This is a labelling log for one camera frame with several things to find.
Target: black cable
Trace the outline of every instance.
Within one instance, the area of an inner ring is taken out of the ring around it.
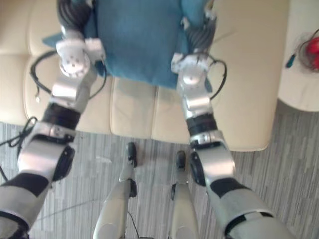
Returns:
[[[135,222],[134,222],[134,219],[133,219],[132,214],[131,214],[129,211],[128,211],[128,214],[129,214],[130,217],[131,217],[133,227],[134,227],[135,232],[136,232],[136,235],[138,236],[139,239],[154,239],[153,237],[140,237],[139,232],[138,232],[138,229],[136,228],[136,225],[135,225]]]
[[[219,86],[218,90],[216,91],[216,93],[214,95],[212,95],[210,97],[210,100],[214,99],[221,92],[221,90],[223,89],[223,87],[224,87],[224,85],[226,83],[226,80],[227,80],[227,71],[228,71],[228,69],[227,69],[226,62],[224,62],[223,60],[215,59],[212,64],[216,64],[216,63],[220,63],[220,64],[222,64],[224,66],[224,75],[223,75],[223,80],[220,83],[220,86]]]
[[[107,79],[107,69],[106,69],[106,64],[104,62],[104,60],[102,60],[102,64],[103,64],[103,67],[104,67],[104,79],[103,79],[103,83],[101,85],[101,87],[93,94],[90,96],[89,99],[92,99],[93,97],[95,97],[98,93],[100,93],[100,91],[104,88],[105,86],[105,83],[106,83],[106,79]]]
[[[19,158],[19,155],[20,155],[20,152],[21,152],[21,149],[22,149],[22,144],[25,140],[26,137],[28,137],[30,135],[30,133],[32,132],[33,130],[33,127],[35,126],[35,123],[38,121],[38,119],[34,116],[32,116],[28,121],[27,123],[25,124],[23,130],[19,133],[18,136],[12,138],[12,139],[9,139],[5,142],[2,142],[0,143],[0,147],[1,146],[4,146],[6,144],[9,145],[10,148],[14,148],[14,147],[17,147],[17,158]],[[0,173],[2,175],[2,177],[4,178],[4,180],[7,182],[8,181],[8,178],[7,176],[5,175],[1,165],[0,165]]]
[[[36,97],[39,96],[40,88],[43,89],[44,91],[46,91],[48,94],[51,94],[51,90],[39,81],[39,78],[36,75],[36,67],[41,61],[43,61],[44,59],[46,59],[50,56],[55,55],[56,53],[57,53],[56,50],[45,52],[44,54],[40,55],[36,59],[36,61],[31,65],[30,75],[31,75],[32,79],[34,80],[34,82],[36,83],[36,89],[37,89],[36,94],[35,94]]]
[[[214,99],[220,92],[221,90],[223,89],[225,83],[226,83],[226,80],[227,80],[227,73],[228,73],[228,69],[227,69],[227,64],[225,61],[223,60],[220,60],[220,59],[215,59],[212,55],[206,53],[206,52],[199,52],[199,53],[193,53],[192,55],[198,55],[198,56],[206,56],[206,57],[209,57],[213,62],[210,64],[210,66],[216,64],[216,63],[219,63],[219,64],[222,64],[224,66],[224,74],[223,74],[223,80],[222,82],[220,83],[220,86],[218,88],[218,90],[216,91],[216,93],[214,95],[212,95],[210,97],[210,100]]]
[[[40,89],[46,91],[48,94],[51,94],[51,90],[49,88],[47,88],[44,84],[42,84],[40,81],[39,81],[39,78],[36,74],[36,67],[37,65],[43,61],[44,59],[46,58],[49,58],[53,55],[55,55],[57,52],[56,50],[54,51],[48,51],[48,52],[45,52],[44,54],[40,55],[36,61],[31,65],[31,68],[30,68],[30,75],[32,77],[32,79],[34,80],[34,82],[36,83],[36,94],[35,96],[38,97],[39,96],[39,93],[40,93]],[[106,80],[107,80],[107,69],[106,69],[106,64],[104,62],[104,60],[102,60],[102,64],[103,64],[103,67],[104,67],[104,80],[103,80],[103,83],[102,83],[102,86],[94,93],[90,96],[89,99],[92,99],[93,97],[95,97],[98,93],[100,93],[100,91],[104,88],[105,84],[106,84]]]

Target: striped carpet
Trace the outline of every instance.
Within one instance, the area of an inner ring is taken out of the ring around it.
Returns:
[[[0,124],[0,141],[21,127]],[[117,181],[125,159],[126,143],[135,142],[138,196],[130,199],[141,236],[166,239],[171,222],[171,185],[174,157],[185,145],[117,136],[78,133],[76,158],[70,175],[50,190],[31,230],[33,239],[89,239],[102,203]],[[237,179],[252,188],[297,238],[319,238],[319,113],[300,112],[278,102],[273,136],[261,152],[233,153]],[[16,151],[0,148],[0,163],[8,177],[17,173]],[[205,190],[190,190],[203,239],[223,238]],[[127,238],[135,237],[127,220]]]

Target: blue pillow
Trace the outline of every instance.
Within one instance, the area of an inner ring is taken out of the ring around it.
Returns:
[[[108,73],[118,77],[176,88],[170,69],[174,53],[189,53],[181,25],[186,16],[204,24],[207,0],[98,0],[85,37],[99,37],[106,51]],[[61,34],[43,42],[52,47]]]

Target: white side table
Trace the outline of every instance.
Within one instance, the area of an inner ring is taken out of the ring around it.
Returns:
[[[284,65],[298,45],[319,28],[318,0],[291,0]],[[319,73],[305,70],[298,56],[291,68],[284,68],[278,98],[303,111],[319,111]]]

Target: red object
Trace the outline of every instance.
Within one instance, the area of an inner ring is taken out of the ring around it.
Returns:
[[[319,54],[319,37],[313,38],[308,43],[307,52],[311,54]]]
[[[314,67],[316,67],[319,70],[319,54],[317,54],[314,59]]]

